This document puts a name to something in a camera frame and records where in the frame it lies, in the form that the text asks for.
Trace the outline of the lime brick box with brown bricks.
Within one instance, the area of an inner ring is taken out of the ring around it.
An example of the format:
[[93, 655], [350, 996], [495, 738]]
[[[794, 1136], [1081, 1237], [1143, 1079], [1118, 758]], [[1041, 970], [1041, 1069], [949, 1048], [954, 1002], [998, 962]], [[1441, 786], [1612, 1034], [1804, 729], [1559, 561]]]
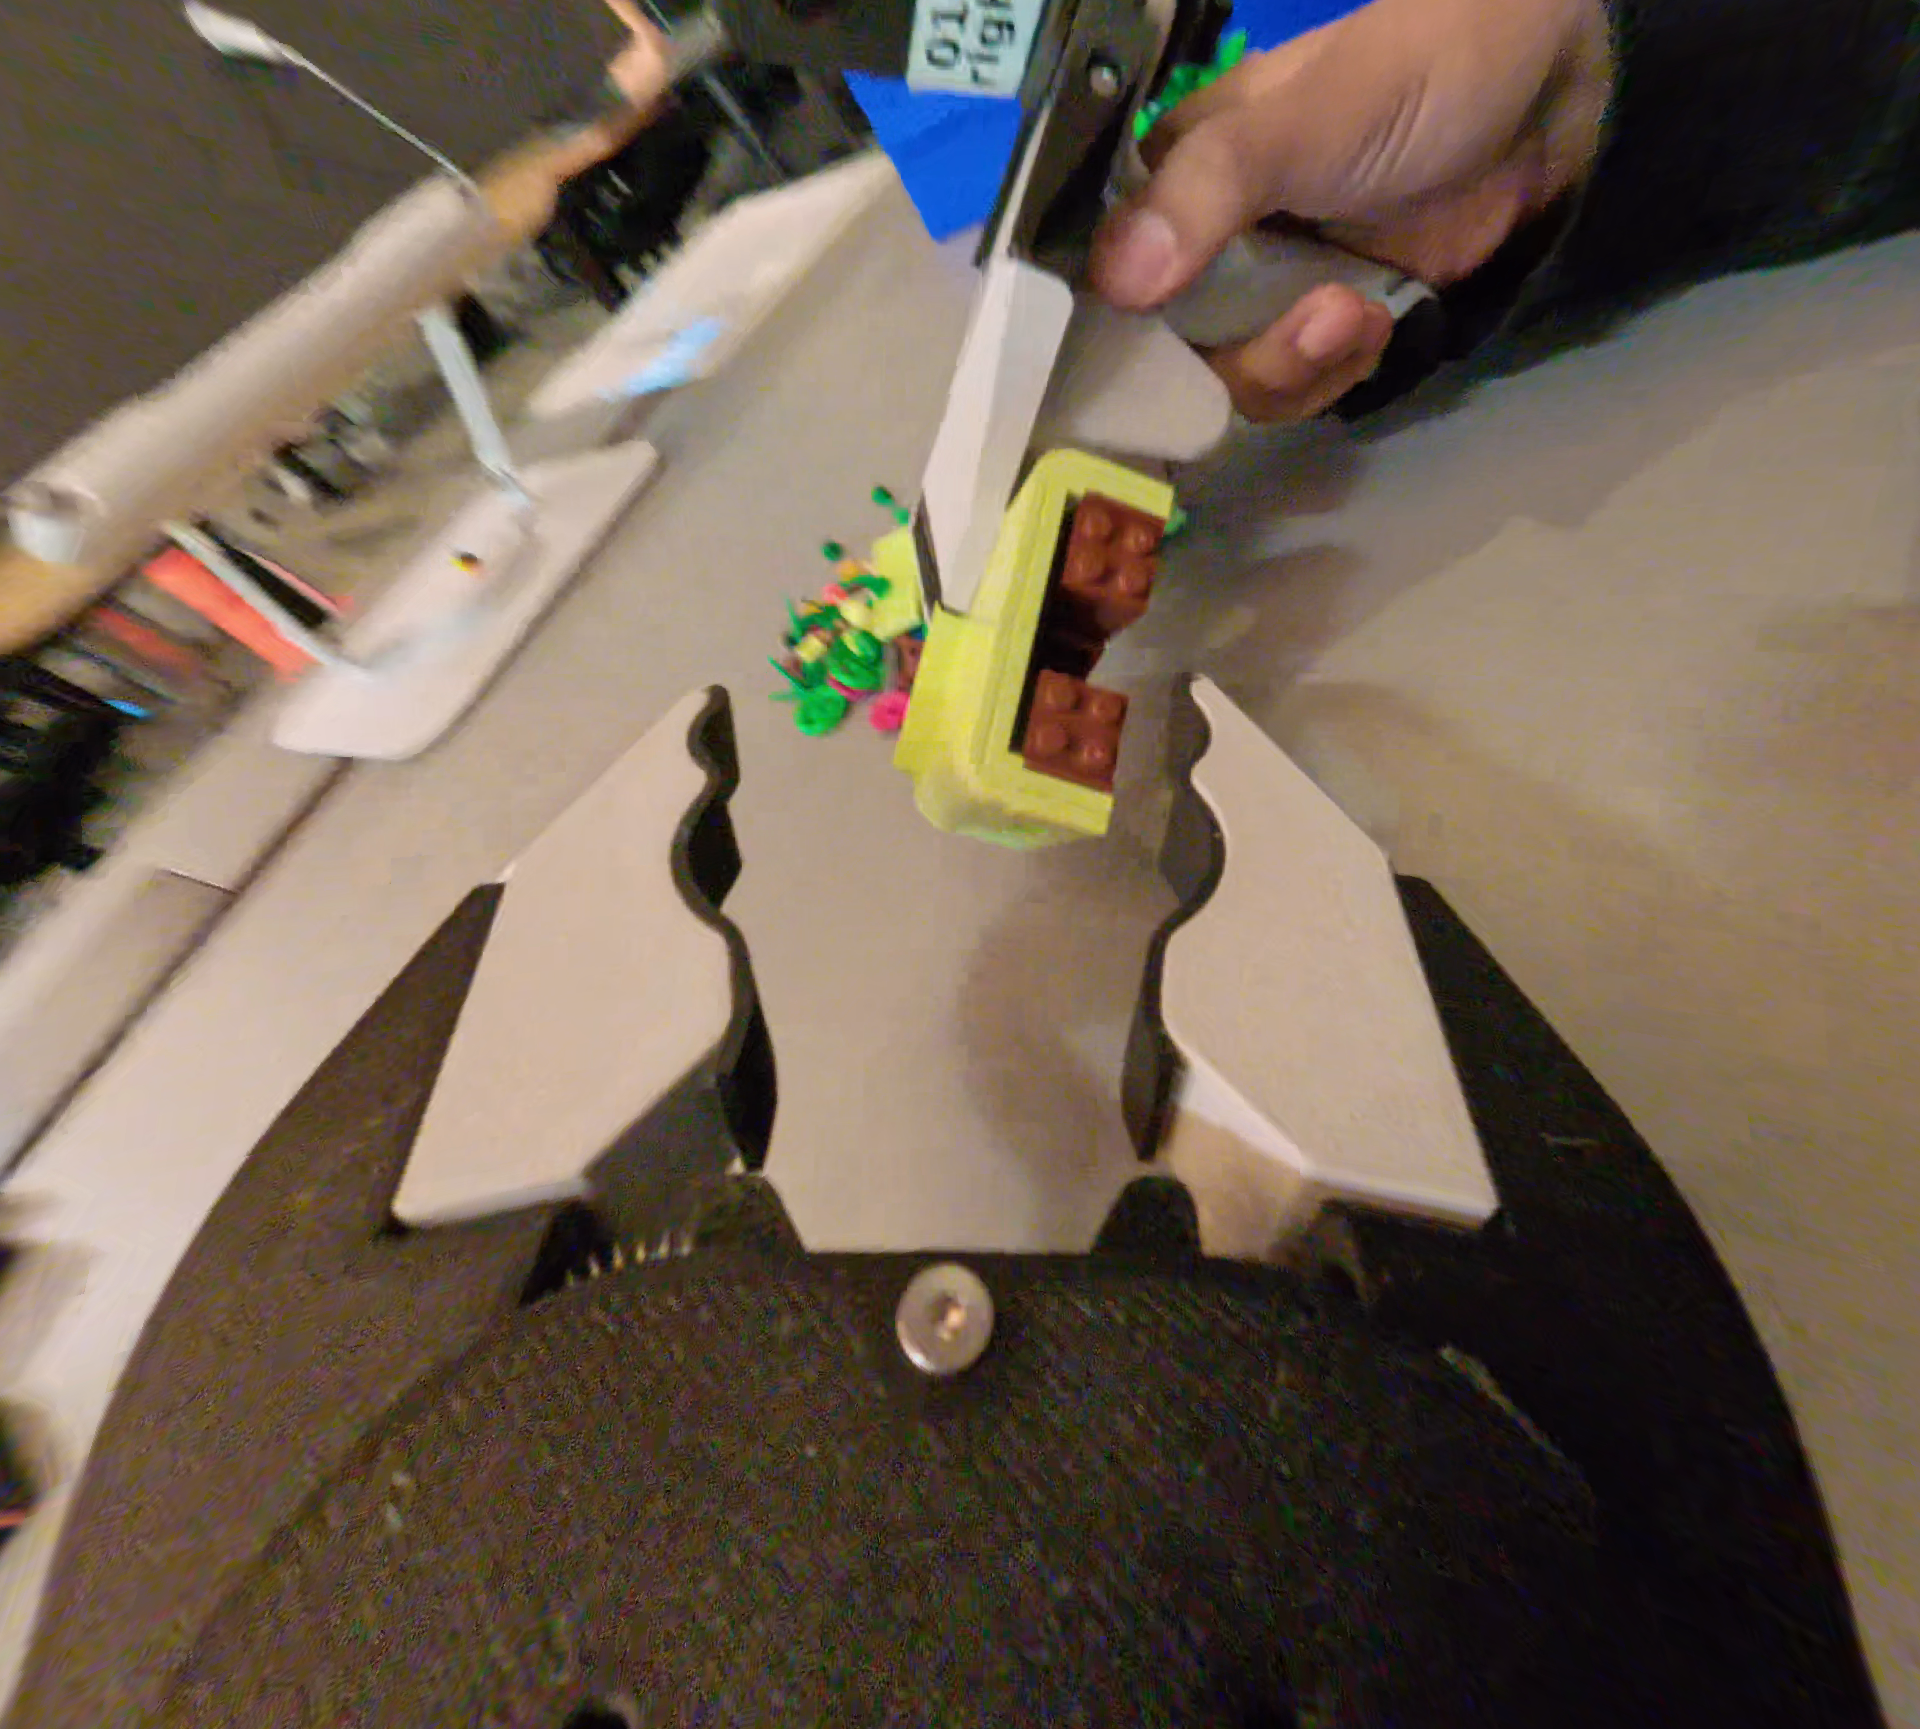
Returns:
[[1096, 669], [1146, 614], [1176, 514], [1171, 483], [1092, 452], [1034, 463], [974, 605], [926, 622], [895, 766], [930, 824], [1016, 849], [1108, 832], [1129, 700]]

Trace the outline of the green toy flower stem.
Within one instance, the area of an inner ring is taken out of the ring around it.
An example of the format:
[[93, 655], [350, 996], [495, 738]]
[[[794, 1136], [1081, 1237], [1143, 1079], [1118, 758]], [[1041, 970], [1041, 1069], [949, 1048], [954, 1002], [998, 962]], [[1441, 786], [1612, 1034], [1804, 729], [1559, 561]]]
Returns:
[[1183, 108], [1189, 97], [1223, 82], [1246, 59], [1247, 36], [1244, 31], [1220, 35], [1213, 57], [1203, 63], [1178, 63], [1160, 82], [1153, 95], [1137, 108], [1134, 116], [1134, 136], [1145, 140], [1166, 115]]

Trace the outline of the person's right hand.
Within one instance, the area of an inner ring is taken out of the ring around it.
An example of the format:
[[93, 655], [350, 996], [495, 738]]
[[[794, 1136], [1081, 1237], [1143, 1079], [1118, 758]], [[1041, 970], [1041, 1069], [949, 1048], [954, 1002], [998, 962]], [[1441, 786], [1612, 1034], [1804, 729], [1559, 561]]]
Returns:
[[1373, 0], [1157, 121], [1092, 289], [1160, 310], [1272, 220], [1453, 285], [1587, 180], [1612, 82], [1602, 0]]

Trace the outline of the white adjustable stand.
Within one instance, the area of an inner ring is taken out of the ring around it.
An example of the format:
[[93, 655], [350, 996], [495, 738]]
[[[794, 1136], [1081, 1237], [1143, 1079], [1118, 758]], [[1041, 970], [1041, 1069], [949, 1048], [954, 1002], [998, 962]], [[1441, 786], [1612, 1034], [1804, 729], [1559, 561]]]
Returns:
[[[523, 143], [482, 172], [404, 129], [262, 25], [203, 0], [189, 28], [226, 61], [291, 68], [429, 157], [420, 181], [299, 288], [158, 390], [69, 438], [5, 493], [5, 648], [46, 634], [158, 547], [193, 555], [310, 661], [276, 742], [311, 757], [404, 760], [447, 732], [603, 543], [658, 468], [640, 440], [523, 468], [493, 411], [455, 297], [531, 242], [560, 188], [616, 153], [710, 50], [645, 25], [613, 63], [615, 104]], [[209, 507], [311, 423], [415, 324], [466, 426], [478, 486], [345, 634], [278, 607], [200, 525]]]

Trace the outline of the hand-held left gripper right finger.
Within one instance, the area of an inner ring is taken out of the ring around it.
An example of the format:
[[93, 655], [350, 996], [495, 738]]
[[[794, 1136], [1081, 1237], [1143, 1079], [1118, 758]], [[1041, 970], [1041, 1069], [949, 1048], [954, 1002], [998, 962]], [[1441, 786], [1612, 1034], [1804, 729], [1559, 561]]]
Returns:
[[1121, 1107], [1206, 1257], [1327, 1214], [1484, 1230], [1502, 1196], [1394, 868], [1210, 676], [1167, 720], [1161, 874]]

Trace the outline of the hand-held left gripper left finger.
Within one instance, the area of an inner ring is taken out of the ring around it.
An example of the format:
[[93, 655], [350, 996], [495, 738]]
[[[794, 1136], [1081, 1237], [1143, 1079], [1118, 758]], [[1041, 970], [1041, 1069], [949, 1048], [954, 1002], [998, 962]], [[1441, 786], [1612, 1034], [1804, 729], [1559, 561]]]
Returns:
[[439, 1230], [583, 1203], [613, 1255], [684, 1248], [763, 1168], [779, 1073], [729, 897], [733, 702], [680, 698], [522, 852], [392, 1197]]

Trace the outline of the orange plastic object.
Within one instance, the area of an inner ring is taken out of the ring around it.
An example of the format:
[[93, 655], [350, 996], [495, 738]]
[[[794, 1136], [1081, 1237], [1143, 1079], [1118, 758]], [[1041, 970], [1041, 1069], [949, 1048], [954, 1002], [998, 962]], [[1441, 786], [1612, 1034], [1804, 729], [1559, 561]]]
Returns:
[[297, 678], [324, 661], [320, 646], [339, 604], [276, 564], [259, 564], [247, 554], [236, 560], [250, 580], [247, 591], [180, 547], [154, 554], [139, 575], [282, 678]]

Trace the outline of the laminated instruction sheet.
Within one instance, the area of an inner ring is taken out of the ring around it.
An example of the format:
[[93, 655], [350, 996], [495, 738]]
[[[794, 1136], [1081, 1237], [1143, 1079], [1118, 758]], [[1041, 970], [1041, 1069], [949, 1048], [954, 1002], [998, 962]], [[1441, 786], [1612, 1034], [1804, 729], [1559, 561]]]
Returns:
[[527, 397], [542, 422], [717, 376], [897, 184], [884, 152], [737, 198], [669, 255]]

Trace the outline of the pile of small toy bricks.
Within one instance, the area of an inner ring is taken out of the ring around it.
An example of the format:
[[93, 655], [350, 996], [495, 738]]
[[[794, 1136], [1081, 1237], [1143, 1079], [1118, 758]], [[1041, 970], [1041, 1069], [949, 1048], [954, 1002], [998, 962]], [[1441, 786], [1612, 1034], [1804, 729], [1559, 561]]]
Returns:
[[863, 548], [823, 543], [829, 577], [786, 604], [771, 666], [782, 702], [805, 738], [829, 738], [855, 718], [899, 735], [922, 669], [927, 604], [918, 516], [892, 488], [870, 493], [884, 531]]

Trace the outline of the dark panel with wooden edge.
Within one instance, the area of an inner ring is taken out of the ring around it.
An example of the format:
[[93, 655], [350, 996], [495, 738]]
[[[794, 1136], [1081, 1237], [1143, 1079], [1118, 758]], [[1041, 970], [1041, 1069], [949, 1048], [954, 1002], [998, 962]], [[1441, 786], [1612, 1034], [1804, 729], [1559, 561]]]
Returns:
[[671, 82], [632, 0], [3, 0], [5, 655], [142, 564], [350, 365], [193, 446], [152, 397], [412, 188], [493, 211], [420, 297], [532, 236]]

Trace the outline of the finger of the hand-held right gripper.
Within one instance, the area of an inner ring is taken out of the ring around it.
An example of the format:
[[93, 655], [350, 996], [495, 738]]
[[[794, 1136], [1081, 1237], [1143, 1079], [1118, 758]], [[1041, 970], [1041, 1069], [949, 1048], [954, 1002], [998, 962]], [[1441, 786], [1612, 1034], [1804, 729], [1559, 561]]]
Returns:
[[1034, 108], [975, 258], [946, 413], [922, 474], [918, 547], [934, 607], [972, 607], [1022, 479], [1072, 315], [1072, 289], [1022, 236], [1055, 104]]

